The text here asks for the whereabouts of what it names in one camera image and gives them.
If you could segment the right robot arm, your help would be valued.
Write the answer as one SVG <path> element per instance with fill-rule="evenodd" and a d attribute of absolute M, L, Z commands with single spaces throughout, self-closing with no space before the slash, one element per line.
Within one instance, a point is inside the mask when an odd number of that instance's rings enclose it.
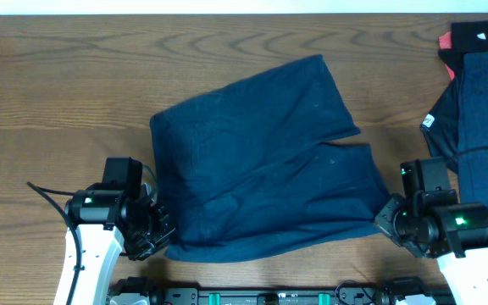
<path fill-rule="evenodd" d="M 380 304 L 488 304 L 488 207 L 460 203 L 441 158 L 400 166 L 404 193 L 394 194 L 374 225 L 416 258 L 434 259 L 450 291 L 434 293 L 417 278 L 393 280 Z"/>

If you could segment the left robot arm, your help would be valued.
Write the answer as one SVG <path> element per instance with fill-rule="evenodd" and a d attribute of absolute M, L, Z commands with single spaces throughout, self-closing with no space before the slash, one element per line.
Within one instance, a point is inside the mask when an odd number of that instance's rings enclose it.
<path fill-rule="evenodd" d="M 161 304 L 161 291 L 147 279 L 110 284 L 119 257 L 143 261 L 169 245 L 175 225 L 156 184 L 143 181 L 151 169 L 133 158 L 108 158 L 101 182 L 69 196 L 68 226 L 57 304 Z"/>

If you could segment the navy blue shorts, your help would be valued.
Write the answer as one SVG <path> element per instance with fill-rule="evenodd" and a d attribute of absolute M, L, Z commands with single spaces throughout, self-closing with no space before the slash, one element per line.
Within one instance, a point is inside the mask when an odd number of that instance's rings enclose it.
<path fill-rule="evenodd" d="M 324 59 L 302 58 L 150 121 L 168 258 L 235 263 L 374 234 L 389 192 Z"/>

